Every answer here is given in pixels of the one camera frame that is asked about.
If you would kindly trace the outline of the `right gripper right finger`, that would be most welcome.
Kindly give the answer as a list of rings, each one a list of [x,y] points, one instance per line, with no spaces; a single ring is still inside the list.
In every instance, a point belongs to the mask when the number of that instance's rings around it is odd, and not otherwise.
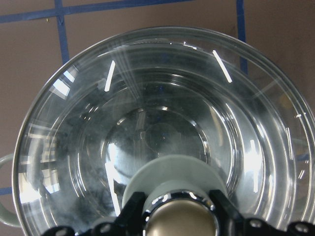
[[[231,201],[220,191],[209,191],[214,215],[218,221],[220,236],[313,236],[314,224],[305,221],[290,223],[286,230],[279,230],[266,221],[254,217],[245,218]]]

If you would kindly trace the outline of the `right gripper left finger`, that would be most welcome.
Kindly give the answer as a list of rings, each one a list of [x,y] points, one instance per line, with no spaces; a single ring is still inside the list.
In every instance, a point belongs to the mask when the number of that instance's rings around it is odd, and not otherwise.
[[[112,222],[104,221],[81,233],[82,236],[137,236],[142,230],[142,209],[145,193],[134,192],[119,216]]]

